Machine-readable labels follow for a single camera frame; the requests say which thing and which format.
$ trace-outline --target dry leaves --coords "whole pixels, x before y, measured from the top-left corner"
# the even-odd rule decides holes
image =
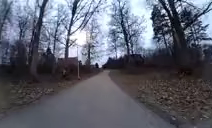
[[[187,79],[142,80],[139,98],[147,101],[150,97],[166,111],[175,111],[188,119],[211,118],[212,88],[209,82]]]

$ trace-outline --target sky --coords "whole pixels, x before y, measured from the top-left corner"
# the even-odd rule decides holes
[[[203,5],[208,2],[209,0],[194,0],[194,3],[199,6],[199,7],[203,7]],[[151,17],[151,9],[149,8],[149,6],[146,3],[146,0],[131,0],[131,9],[132,12],[137,15],[137,16],[143,16],[146,20],[145,22],[145,31],[143,33],[143,42],[142,42],[142,46],[144,46],[144,48],[152,48],[153,44],[152,44],[152,37],[153,37],[153,28],[152,28],[152,21],[150,20]],[[210,24],[209,28],[208,28],[208,34],[212,37],[212,11],[203,16],[203,23],[204,24]],[[110,21],[110,17],[108,16],[107,13],[101,14],[101,18],[99,18],[99,23],[101,23],[101,29],[103,31],[103,33],[107,34],[108,32],[108,22]],[[85,34],[84,33],[78,33],[75,36],[76,38],[78,38],[78,42],[82,45],[84,44],[86,41],[85,39]],[[74,54],[73,50],[70,50],[71,56],[76,56],[76,54]],[[108,56],[104,56],[100,58],[100,62],[104,63],[107,60]]]
[[[54,0],[54,1],[57,3],[65,2],[65,0]],[[210,0],[189,0],[189,1],[192,1],[198,7],[202,7],[205,3],[207,3]],[[130,0],[130,3],[131,3],[132,13],[137,16],[144,16],[146,21],[144,23],[146,28],[145,28],[145,31],[143,32],[144,38],[143,38],[143,41],[141,42],[141,45],[144,48],[152,48],[153,47],[153,44],[152,44],[153,28],[152,28],[152,21],[150,19],[152,10],[149,7],[149,5],[147,5],[146,0]],[[203,16],[202,19],[204,24],[210,24],[207,32],[212,37],[212,12]],[[98,21],[101,26],[101,31],[104,37],[106,37],[108,33],[108,22],[110,21],[109,11],[105,11],[104,13],[100,14]],[[77,39],[77,43],[80,45],[78,47],[78,53],[79,53],[78,57],[82,59],[81,50],[82,50],[82,45],[86,43],[86,33],[85,31],[78,32],[72,38]],[[104,44],[102,45],[102,49],[106,51],[107,40],[104,38],[102,42],[104,42]],[[69,51],[70,51],[69,53],[70,57],[77,56],[77,47],[70,48]],[[97,61],[103,64],[107,60],[107,58],[108,58],[108,53],[105,52],[101,54],[101,58],[99,58]]]

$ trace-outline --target overcast sky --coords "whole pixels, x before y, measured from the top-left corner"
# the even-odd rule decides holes
[[[145,48],[150,48],[150,47],[152,47],[152,36],[153,36],[152,22],[150,20],[151,9],[147,6],[145,1],[146,0],[130,0],[132,12],[135,15],[138,15],[138,16],[144,15],[144,17],[145,17],[146,30],[143,33],[144,41],[142,42],[142,45]],[[207,1],[210,1],[210,0],[197,0],[197,1],[192,0],[192,1],[194,1],[194,3],[197,4],[199,7],[202,7]],[[102,14],[99,18],[99,23],[101,23],[102,32],[104,33],[104,35],[107,34],[108,22],[110,21],[110,17],[108,16],[107,13]],[[208,33],[212,37],[212,12],[210,12],[209,14],[207,14],[203,17],[203,22],[204,22],[204,24],[210,24],[209,29],[208,29]],[[75,38],[78,38],[78,42],[80,44],[85,43],[85,33],[78,33],[75,36]],[[70,51],[71,51],[71,53],[70,53],[71,56],[76,56],[76,52],[75,52],[76,50],[75,49],[70,50]],[[105,62],[107,57],[108,56],[102,57],[100,61],[102,63]]]

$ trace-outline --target paved path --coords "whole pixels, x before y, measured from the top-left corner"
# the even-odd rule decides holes
[[[137,104],[108,71],[0,121],[0,128],[174,128]]]

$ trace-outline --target house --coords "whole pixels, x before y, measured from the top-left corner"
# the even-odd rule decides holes
[[[78,58],[77,57],[69,57],[67,59],[65,58],[59,58],[58,59],[58,66],[60,67],[68,67],[69,65],[75,65],[77,66],[79,63]]]

